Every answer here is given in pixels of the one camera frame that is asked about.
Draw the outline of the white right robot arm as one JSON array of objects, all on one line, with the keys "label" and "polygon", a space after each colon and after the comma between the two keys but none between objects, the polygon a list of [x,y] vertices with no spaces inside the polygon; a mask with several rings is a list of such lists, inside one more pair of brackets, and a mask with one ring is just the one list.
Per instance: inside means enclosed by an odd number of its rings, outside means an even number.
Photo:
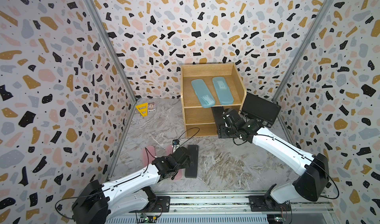
[{"label": "white right robot arm", "polygon": [[329,181],[328,161],[322,154],[312,155],[294,147],[273,134],[255,119],[244,120],[237,110],[213,107],[217,134],[220,139],[239,139],[255,144],[285,162],[298,178],[283,185],[272,185],[264,195],[264,204],[273,210],[287,201],[304,198],[316,202]]}]

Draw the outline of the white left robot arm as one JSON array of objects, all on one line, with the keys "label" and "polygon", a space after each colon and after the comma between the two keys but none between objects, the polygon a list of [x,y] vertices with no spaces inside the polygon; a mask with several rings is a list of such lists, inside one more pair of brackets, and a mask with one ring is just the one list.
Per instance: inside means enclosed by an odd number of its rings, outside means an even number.
[{"label": "white left robot arm", "polygon": [[181,169],[192,167],[193,156],[185,147],[154,158],[148,165],[126,177],[100,184],[90,182],[72,205],[77,224],[104,224],[107,220],[132,211],[151,211],[157,196],[151,186],[173,179]]}]

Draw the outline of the translucent blue pencil case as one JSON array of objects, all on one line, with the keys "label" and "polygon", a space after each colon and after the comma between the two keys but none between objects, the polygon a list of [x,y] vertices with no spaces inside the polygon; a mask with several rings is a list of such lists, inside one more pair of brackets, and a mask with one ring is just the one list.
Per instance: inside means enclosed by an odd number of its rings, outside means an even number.
[{"label": "translucent blue pencil case", "polygon": [[210,108],[215,105],[215,99],[202,79],[192,80],[191,85],[203,108]]},{"label": "translucent blue pencil case", "polygon": [[224,77],[212,78],[214,88],[216,90],[221,105],[233,104],[234,98]]}]

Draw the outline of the black pencil case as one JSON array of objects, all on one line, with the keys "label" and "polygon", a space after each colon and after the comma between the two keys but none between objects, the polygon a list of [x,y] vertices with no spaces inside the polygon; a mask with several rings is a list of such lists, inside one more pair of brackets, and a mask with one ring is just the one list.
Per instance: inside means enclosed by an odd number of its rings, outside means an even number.
[{"label": "black pencil case", "polygon": [[199,146],[188,145],[187,149],[192,155],[192,163],[185,169],[185,177],[187,179],[196,179],[198,177]]},{"label": "black pencil case", "polygon": [[213,117],[215,120],[216,127],[219,129],[220,126],[225,125],[225,121],[223,119],[223,113],[224,113],[224,107],[222,106],[215,106],[211,108]]}]

